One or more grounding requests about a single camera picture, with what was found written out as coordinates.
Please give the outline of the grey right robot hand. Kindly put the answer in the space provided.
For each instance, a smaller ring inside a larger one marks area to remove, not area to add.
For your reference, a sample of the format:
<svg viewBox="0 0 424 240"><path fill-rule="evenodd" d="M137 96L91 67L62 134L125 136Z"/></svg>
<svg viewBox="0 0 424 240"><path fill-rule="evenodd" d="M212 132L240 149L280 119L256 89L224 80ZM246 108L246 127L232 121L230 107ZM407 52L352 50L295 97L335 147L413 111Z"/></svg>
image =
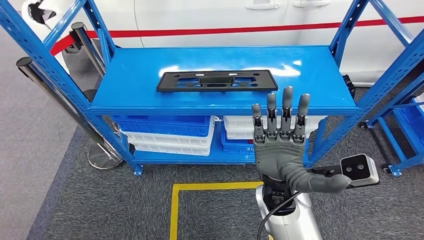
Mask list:
<svg viewBox="0 0 424 240"><path fill-rule="evenodd" d="M251 106L255 165L261 175L286 182L292 190L301 193L337 193L345 190L352 180L342 174L331 177L308 172L303 165L305 151L305 126L310 95L299 99L295 127L291 128L292 86L282 93L281 117L277 119L276 95L267 95L266 122L263 125L261 106Z"/></svg>

